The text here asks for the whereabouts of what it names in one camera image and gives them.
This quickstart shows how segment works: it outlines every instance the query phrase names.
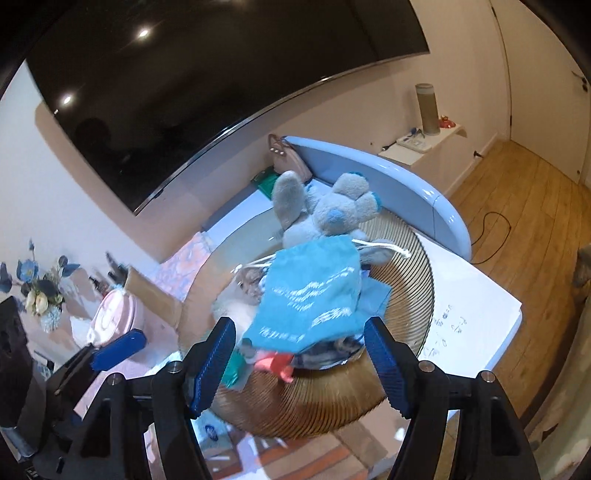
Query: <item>wooden floor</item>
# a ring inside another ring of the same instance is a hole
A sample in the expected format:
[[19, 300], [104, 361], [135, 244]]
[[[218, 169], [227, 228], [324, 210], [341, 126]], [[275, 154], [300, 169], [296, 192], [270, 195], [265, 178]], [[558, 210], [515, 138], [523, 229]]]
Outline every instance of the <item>wooden floor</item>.
[[[494, 371], [527, 421], [553, 383], [576, 328], [583, 295], [571, 279], [577, 250], [591, 242], [591, 192], [507, 142], [492, 149], [450, 200], [472, 241], [487, 212], [501, 212], [512, 226], [501, 250], [477, 268], [522, 302], [521, 327]], [[507, 232], [502, 218], [489, 215], [472, 262], [492, 255]], [[457, 417], [448, 425], [437, 478], [447, 479], [451, 468]]]

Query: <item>white flower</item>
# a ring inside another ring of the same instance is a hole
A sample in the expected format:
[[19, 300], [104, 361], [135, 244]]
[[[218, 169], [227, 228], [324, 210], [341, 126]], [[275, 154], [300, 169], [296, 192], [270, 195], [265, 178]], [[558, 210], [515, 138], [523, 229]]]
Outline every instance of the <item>white flower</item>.
[[35, 315], [35, 292], [34, 291], [30, 291], [29, 295], [27, 295], [27, 301], [25, 302], [25, 310], [27, 311], [27, 313], [31, 314], [31, 315]]
[[45, 311], [47, 310], [48, 306], [49, 306], [49, 302], [47, 301], [47, 296], [43, 292], [41, 292], [39, 295], [37, 295], [37, 298], [35, 300], [35, 307], [37, 308], [37, 314], [43, 315], [45, 313]]

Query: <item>gray plush toy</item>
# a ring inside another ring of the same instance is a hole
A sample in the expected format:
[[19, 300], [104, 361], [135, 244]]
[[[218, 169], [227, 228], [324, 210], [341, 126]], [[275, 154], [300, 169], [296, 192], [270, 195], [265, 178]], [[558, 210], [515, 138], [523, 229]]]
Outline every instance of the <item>gray plush toy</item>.
[[[369, 241], [359, 224], [374, 218], [381, 208], [379, 197], [369, 191], [361, 173], [343, 173], [331, 191], [321, 195], [314, 186], [304, 187], [297, 173], [286, 171], [275, 183], [272, 200], [285, 230], [284, 248], [333, 235]], [[363, 248], [360, 253], [361, 263], [372, 265], [384, 264], [393, 256], [391, 250], [380, 247]]]

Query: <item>cylindrical speaker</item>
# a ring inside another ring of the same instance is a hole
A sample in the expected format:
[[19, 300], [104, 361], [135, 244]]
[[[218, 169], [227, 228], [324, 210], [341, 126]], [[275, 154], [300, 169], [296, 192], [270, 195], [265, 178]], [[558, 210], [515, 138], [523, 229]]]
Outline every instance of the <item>cylindrical speaker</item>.
[[423, 132], [426, 135], [439, 134], [439, 113], [437, 112], [437, 100], [435, 88], [430, 83], [417, 83], [418, 107], [421, 109]]

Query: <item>blue plush ear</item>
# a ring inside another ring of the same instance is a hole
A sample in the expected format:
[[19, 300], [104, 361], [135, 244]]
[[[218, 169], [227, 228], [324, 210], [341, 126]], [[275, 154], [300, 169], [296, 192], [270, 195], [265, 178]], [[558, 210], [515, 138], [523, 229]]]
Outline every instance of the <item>blue plush ear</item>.
[[355, 206], [357, 207], [358, 222], [363, 223], [374, 218], [382, 205], [374, 192], [367, 192], [355, 201]]

